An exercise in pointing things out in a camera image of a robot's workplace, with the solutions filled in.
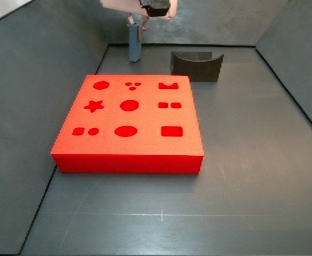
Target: red box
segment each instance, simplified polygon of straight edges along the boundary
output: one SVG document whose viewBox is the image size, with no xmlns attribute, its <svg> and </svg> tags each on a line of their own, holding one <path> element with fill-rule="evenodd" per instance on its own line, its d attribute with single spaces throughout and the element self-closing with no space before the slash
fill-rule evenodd
<svg viewBox="0 0 312 256">
<path fill-rule="evenodd" d="M 204 150 L 188 77 L 87 76 L 52 156 L 61 172 L 197 174 Z"/>
</svg>

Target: circular hole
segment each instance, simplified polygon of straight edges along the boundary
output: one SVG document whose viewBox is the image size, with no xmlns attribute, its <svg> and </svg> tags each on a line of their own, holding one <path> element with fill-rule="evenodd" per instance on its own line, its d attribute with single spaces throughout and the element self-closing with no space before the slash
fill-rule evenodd
<svg viewBox="0 0 312 256">
<path fill-rule="evenodd" d="M 120 108 L 124 111 L 135 111 L 139 108 L 140 104 L 136 100 L 125 100 L 121 104 L 120 104 Z"/>
<path fill-rule="evenodd" d="M 115 133 L 120 137 L 131 137 L 136 135 L 137 133 L 137 128 L 133 126 L 120 126 L 116 130 Z"/>
<path fill-rule="evenodd" d="M 85 132 L 85 128 L 77 127 L 77 128 L 73 129 L 72 135 L 81 136 L 84 134 L 84 132 Z"/>
<path fill-rule="evenodd" d="M 91 136 L 97 135 L 97 134 L 99 134 L 99 129 L 97 129 L 97 128 L 89 129 L 88 134 L 89 134 Z"/>
<path fill-rule="evenodd" d="M 109 82 L 107 81 L 100 81 L 97 83 L 95 83 L 93 88 L 97 90 L 104 90 L 109 87 Z"/>
</svg>

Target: gray arch-shaped block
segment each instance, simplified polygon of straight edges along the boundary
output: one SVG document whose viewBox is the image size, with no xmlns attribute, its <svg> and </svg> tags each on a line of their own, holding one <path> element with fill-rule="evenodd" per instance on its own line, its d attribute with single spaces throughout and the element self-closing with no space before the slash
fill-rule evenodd
<svg viewBox="0 0 312 256">
<path fill-rule="evenodd" d="M 172 52 L 171 73 L 187 75 L 192 82 L 218 82 L 224 54 L 212 52 Z"/>
</svg>

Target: rectangular hole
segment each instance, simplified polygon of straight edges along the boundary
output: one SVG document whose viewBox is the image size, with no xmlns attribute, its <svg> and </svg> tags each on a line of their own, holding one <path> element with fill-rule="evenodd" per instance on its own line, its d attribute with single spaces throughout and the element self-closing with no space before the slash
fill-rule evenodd
<svg viewBox="0 0 312 256">
<path fill-rule="evenodd" d="M 161 127 L 163 137 L 183 137 L 183 127 L 181 126 L 163 126 Z"/>
</svg>

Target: gray wall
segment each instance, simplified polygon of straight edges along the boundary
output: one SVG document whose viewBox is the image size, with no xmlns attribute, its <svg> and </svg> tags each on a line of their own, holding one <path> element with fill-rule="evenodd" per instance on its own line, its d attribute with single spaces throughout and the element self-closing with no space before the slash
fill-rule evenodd
<svg viewBox="0 0 312 256">
<path fill-rule="evenodd" d="M 312 121 L 312 0 L 292 0 L 256 48 Z"/>
<path fill-rule="evenodd" d="M 33 1 L 0 21 L 0 254 L 20 252 L 55 169 L 53 140 L 107 49 L 99 5 Z"/>
<path fill-rule="evenodd" d="M 152 18 L 143 42 L 255 46 L 286 3 L 287 0 L 179 0 L 176 17 L 171 21 Z M 100 20 L 108 42 L 127 43 L 124 14 L 103 8 Z"/>
</svg>

